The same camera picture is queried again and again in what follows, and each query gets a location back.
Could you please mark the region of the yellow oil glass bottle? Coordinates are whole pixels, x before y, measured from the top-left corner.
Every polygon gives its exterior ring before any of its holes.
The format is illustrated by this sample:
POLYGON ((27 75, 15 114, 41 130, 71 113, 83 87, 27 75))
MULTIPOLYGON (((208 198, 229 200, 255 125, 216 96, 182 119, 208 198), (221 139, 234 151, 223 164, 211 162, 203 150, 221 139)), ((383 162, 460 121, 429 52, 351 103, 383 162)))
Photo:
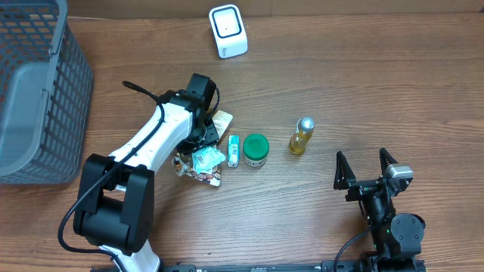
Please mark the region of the yellow oil glass bottle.
POLYGON ((315 121, 310 116, 302 117, 296 124, 295 132, 290 139, 289 151, 296 155, 303 155, 312 137, 315 121))

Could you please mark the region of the small green sachet pack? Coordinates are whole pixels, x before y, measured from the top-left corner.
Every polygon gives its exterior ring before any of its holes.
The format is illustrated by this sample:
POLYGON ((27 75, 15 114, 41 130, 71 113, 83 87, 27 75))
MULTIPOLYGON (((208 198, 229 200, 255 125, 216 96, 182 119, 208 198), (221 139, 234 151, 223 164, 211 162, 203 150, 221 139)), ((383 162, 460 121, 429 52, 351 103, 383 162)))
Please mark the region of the small green sachet pack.
POLYGON ((228 167, 237 168, 239 165, 239 135, 232 134, 228 138, 228 167))

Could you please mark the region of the green lid round jar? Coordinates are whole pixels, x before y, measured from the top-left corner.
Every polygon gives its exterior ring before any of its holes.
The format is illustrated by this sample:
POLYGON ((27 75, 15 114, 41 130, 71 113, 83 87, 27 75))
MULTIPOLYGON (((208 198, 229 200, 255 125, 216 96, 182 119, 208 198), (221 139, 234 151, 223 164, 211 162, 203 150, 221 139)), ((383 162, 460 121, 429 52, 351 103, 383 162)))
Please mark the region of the green lid round jar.
POLYGON ((261 167, 268 157, 268 139, 262 134, 250 134, 244 140, 242 151, 247 165, 254 168, 261 167))

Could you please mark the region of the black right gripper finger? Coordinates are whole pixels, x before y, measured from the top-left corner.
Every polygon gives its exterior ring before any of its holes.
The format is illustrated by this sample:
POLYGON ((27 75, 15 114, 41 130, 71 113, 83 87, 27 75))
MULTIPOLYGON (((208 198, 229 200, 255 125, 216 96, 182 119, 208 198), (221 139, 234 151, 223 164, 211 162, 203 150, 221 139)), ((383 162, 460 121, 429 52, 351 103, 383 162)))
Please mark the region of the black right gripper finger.
POLYGON ((389 152, 384 148, 380 148, 380 167, 382 175, 385 175, 385 171, 389 165, 396 164, 397 161, 389 154, 389 152))
POLYGON ((342 151, 337 152, 337 168, 334 177, 335 190, 347 190, 356 182, 356 177, 342 151))

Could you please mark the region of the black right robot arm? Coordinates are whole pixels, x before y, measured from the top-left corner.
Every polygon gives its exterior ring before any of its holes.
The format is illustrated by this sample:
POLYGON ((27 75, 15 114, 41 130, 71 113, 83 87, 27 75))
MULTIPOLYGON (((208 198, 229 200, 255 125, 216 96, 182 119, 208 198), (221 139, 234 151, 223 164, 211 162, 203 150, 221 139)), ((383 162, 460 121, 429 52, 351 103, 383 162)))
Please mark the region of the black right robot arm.
POLYGON ((404 260, 419 255, 426 227, 424 219, 415 214, 399 214, 392 203, 392 198, 404 192, 412 182, 411 167, 397 162, 382 148, 380 176, 358 181, 341 151, 336 154, 336 160, 334 189, 345 190, 346 201, 360 205, 377 255, 383 260, 404 260))

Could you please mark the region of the brown Pantree snack pouch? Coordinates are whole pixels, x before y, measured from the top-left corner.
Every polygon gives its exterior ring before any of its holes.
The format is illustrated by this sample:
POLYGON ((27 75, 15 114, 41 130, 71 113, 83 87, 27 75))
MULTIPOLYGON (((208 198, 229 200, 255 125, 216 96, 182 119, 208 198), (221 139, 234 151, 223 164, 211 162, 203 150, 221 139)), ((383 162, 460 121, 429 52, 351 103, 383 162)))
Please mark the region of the brown Pantree snack pouch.
MULTIPOLYGON (((217 110, 213 117, 213 122, 216 127, 216 131, 219 133, 219 137, 222 136, 231 123, 233 116, 230 113, 226 113, 221 110, 217 110)), ((195 180, 201 181, 205 184, 218 187, 221 182, 221 163, 213 168, 209 173, 196 173, 193 167, 192 154, 184 155, 176 153, 172 158, 172 165, 175 167, 175 173, 181 177, 187 175, 195 180)))

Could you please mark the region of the green wet wipes pack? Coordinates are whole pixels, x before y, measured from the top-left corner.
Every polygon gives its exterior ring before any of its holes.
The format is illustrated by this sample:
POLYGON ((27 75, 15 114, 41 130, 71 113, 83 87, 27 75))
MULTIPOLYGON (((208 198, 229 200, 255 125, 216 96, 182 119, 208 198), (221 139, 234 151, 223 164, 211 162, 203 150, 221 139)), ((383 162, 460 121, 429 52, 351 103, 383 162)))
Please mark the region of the green wet wipes pack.
POLYGON ((225 160, 226 156, 216 147, 205 147, 192 153, 192 169, 198 174, 209 173, 225 160))

